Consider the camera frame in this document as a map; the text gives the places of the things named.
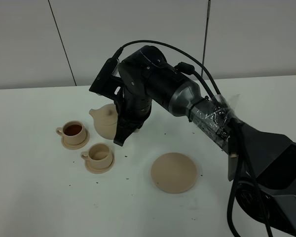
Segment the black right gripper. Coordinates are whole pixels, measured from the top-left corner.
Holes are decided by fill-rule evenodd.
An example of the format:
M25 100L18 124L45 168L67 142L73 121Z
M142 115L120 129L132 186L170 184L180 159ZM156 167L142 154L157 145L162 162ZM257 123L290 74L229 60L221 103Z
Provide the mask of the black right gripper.
M110 86L113 91L120 87L119 92L112 95L118 113L113 142L123 146L125 140L136 129L140 129L150 116L152 99L146 94L144 84L140 80L110 76Z

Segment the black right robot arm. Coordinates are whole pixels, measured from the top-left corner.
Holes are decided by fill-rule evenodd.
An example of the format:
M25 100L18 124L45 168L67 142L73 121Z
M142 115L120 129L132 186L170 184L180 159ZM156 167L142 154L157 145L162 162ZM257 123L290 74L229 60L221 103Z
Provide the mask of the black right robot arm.
M296 236L296 143L283 134L259 131L240 120L217 86L209 88L194 67L168 64L152 41L119 61L118 49L102 67L91 90L114 101L117 131L114 142L141 128L151 114L152 101L176 117L185 116L228 154L233 182L227 222L238 236L233 205L264 223Z

